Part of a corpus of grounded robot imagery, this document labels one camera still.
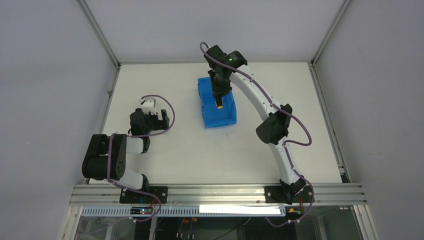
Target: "enclosure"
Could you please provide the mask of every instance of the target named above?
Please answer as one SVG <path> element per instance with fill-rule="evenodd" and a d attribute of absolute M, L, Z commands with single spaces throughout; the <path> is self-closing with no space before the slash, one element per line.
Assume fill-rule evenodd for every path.
<path fill-rule="evenodd" d="M 424 197 L 423 1 L 0 6 L 3 239 L 423 236 L 419 211 L 398 211 Z M 255 132 L 263 122 L 257 108 L 234 83 L 236 124 L 205 128 L 197 79 L 211 68 L 203 41 L 243 54 L 255 80 L 307 127 L 311 146 L 290 147 L 313 186 L 303 194 L 314 200 L 270 203 L 279 168 Z M 165 186 L 166 202 L 120 203 L 130 193 L 84 179 L 83 159 L 93 134 L 127 134 L 139 98 L 152 94 L 171 103 L 157 99 L 157 108 L 175 124 L 151 137 L 147 153 L 127 155 L 126 167 L 153 189 Z M 293 120 L 289 134 L 307 139 Z M 146 218 L 133 211 L 147 206 L 157 214 L 134 223 Z M 254 212 L 226 212 L 239 207 Z M 273 227 L 265 217 L 292 222 Z"/>

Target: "white table surface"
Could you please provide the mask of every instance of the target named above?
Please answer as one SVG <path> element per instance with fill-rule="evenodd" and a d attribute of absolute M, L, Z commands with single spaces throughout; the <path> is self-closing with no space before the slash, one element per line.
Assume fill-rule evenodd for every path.
<path fill-rule="evenodd" d="M 339 169 L 324 117 L 306 63 L 250 63 L 263 86 L 308 128 L 312 145 L 292 144 L 293 158 L 312 183 L 341 183 Z M 126 134 L 130 114 L 138 99 L 157 94 L 175 109 L 175 124 L 167 133 L 150 137 L 145 154 L 128 154 L 127 165 L 145 174 L 154 184 L 264 184 L 278 183 L 279 171 L 269 147 L 255 129 L 261 119 L 253 105 L 233 85 L 237 124 L 205 129 L 197 79 L 207 77 L 206 63 L 138 64 L 121 67 L 104 133 Z M 157 99 L 157 107 L 172 112 Z M 289 137 L 306 141 L 301 127 L 292 120 Z"/>

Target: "gray wall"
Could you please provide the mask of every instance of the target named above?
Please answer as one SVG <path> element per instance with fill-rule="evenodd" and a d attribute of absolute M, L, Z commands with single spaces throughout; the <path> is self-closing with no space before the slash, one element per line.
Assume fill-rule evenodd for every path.
<path fill-rule="evenodd" d="M 124 62 L 205 62 L 199 44 L 251 62 L 307 62 L 343 0 L 87 0 Z"/>
<path fill-rule="evenodd" d="M 343 156 L 384 240 L 424 236 L 423 12 L 422 0 L 354 0 L 317 64 Z"/>
<path fill-rule="evenodd" d="M 113 73 L 75 0 L 0 3 L 1 239 L 57 239 Z"/>

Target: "blue container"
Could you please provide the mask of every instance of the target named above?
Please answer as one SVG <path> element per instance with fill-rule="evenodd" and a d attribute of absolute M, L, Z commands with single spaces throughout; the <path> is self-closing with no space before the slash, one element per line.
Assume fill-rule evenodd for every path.
<path fill-rule="evenodd" d="M 222 108 L 218 109 L 212 95 L 211 79 L 209 77 L 202 77 L 197 79 L 197 82 L 204 128 L 208 129 L 236 124 L 237 112 L 233 92 L 230 91 L 229 94 L 222 98 Z"/>

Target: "robotic arm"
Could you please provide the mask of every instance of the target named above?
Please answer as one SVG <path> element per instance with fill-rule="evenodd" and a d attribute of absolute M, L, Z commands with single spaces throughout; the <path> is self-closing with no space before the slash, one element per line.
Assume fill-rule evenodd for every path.
<path fill-rule="evenodd" d="M 150 146 L 151 131 L 168 130 L 171 126 L 165 109 L 160 111 L 162 120 L 159 119 L 154 97 L 140 98 L 139 101 L 141 106 L 129 115 L 131 128 L 128 134 L 131 132 L 132 136 L 115 134 L 112 137 L 106 134 L 94 134 L 91 137 L 82 163 L 82 174 L 85 178 L 105 180 L 109 172 L 110 179 L 117 184 L 149 192 L 149 180 L 144 174 L 126 167 L 126 155 L 146 153 Z M 108 148 L 110 141 L 112 141 L 111 148 Z"/>
<path fill-rule="evenodd" d="M 300 171 L 295 161 L 289 159 L 289 156 L 292 156 L 290 146 L 287 143 L 284 145 L 284 142 L 288 140 L 291 118 L 275 106 L 280 106 L 282 110 L 290 114 L 293 111 L 292 107 L 289 104 L 282 105 L 262 87 L 240 52 L 233 51 L 226 54 L 217 45 L 202 51 L 211 68 L 208 73 L 216 106 L 218 108 L 222 106 L 222 97 L 232 90 L 230 83 L 233 83 L 246 95 L 259 113 L 263 123 L 256 128 L 256 134 L 271 149 L 280 173 L 282 198 L 286 203 L 291 203 L 293 197 L 303 190 L 306 182 L 299 177 Z"/>

